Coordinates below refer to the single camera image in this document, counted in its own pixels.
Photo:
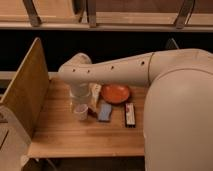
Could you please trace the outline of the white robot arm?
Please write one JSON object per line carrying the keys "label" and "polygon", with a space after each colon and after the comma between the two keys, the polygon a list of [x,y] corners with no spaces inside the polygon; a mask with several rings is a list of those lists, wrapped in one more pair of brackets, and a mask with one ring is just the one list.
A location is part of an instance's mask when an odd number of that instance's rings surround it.
{"label": "white robot arm", "polygon": [[146,86],[146,171],[213,171],[213,53],[178,49],[94,64],[79,53],[60,66],[71,98],[86,102],[90,83]]}

